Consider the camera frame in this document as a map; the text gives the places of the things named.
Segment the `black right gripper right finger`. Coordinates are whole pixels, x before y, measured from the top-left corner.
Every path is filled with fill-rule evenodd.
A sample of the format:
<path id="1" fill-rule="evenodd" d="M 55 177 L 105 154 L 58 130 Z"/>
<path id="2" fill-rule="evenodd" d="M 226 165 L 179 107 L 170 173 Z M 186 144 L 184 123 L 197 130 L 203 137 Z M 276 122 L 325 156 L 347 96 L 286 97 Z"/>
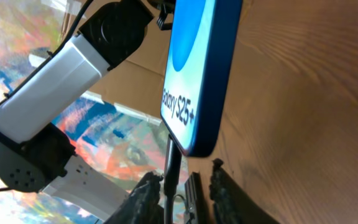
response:
<path id="1" fill-rule="evenodd" d="M 221 159 L 213 160 L 209 197 L 218 224 L 278 224 L 261 209 L 223 169 Z"/>

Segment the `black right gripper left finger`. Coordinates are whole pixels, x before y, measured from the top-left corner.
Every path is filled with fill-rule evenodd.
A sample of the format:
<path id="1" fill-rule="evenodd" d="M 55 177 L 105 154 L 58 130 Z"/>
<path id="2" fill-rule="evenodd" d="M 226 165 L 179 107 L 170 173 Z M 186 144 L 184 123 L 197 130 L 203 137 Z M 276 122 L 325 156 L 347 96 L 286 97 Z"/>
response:
<path id="1" fill-rule="evenodd" d="M 160 200 L 161 175 L 146 173 L 104 224 L 164 224 Z"/>

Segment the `blue Galaxy smartphone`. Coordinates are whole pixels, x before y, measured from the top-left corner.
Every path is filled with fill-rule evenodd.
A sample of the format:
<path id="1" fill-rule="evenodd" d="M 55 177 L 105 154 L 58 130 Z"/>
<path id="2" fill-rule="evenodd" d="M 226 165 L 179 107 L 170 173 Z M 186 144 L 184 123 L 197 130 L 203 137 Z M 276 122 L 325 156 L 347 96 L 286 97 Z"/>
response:
<path id="1" fill-rule="evenodd" d="M 160 115 L 186 157 L 216 145 L 242 3 L 176 1 Z"/>

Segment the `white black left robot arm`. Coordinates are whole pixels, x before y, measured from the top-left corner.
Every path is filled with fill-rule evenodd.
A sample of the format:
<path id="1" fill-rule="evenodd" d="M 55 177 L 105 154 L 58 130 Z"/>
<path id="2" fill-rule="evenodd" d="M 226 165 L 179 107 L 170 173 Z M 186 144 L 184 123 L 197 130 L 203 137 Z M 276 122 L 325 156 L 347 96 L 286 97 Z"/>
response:
<path id="1" fill-rule="evenodd" d="M 127 192 L 79 156 L 53 124 L 134 53 L 153 14 L 139 0 L 110 2 L 75 20 L 56 51 L 0 102 L 0 179 L 7 190 L 43 192 L 106 221 Z"/>

